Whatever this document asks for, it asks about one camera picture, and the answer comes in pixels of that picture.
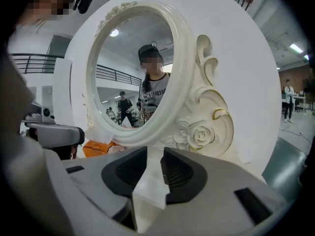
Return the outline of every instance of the metal railing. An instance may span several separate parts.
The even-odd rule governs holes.
[[[17,68],[24,74],[54,73],[56,58],[64,59],[63,56],[45,54],[14,53],[11,55]],[[135,86],[141,85],[141,79],[103,65],[96,65],[96,77]]]
[[[96,77],[135,86],[141,85],[141,79],[103,65],[96,65]]]

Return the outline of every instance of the black cap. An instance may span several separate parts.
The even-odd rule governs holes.
[[[144,45],[138,50],[140,62],[142,62],[144,58],[157,57],[158,55],[159,55],[158,49],[152,44]]]

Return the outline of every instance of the white ornate mirror frame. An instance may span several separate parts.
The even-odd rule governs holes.
[[[169,26],[174,40],[172,76],[155,114],[146,125],[129,130],[116,126],[102,113],[95,70],[97,56],[110,32],[128,18],[151,12]],[[127,147],[151,145],[189,149],[218,157],[231,146],[233,121],[227,104],[216,90],[213,71],[218,60],[211,56],[212,44],[205,35],[194,39],[184,18],[171,6],[157,1],[122,3],[100,22],[87,63],[88,127],[114,133],[114,141]]]

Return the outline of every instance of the fluorescent light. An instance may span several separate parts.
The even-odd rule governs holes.
[[[119,31],[117,30],[117,29],[114,29],[113,31],[112,31],[112,33],[111,34],[109,34],[111,37],[116,37],[117,35],[118,35],[118,33],[119,33]]]
[[[173,67],[173,64],[165,65],[163,67],[163,72],[164,73],[171,73],[172,72],[172,67]]]
[[[298,46],[296,46],[295,44],[290,45],[290,47],[298,53],[303,52],[303,50],[301,48],[299,48]]]

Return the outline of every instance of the orange cloth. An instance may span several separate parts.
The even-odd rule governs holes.
[[[101,144],[90,140],[84,145],[83,152],[86,157],[105,155],[112,146],[118,146],[118,144],[114,142],[110,142],[110,144]]]

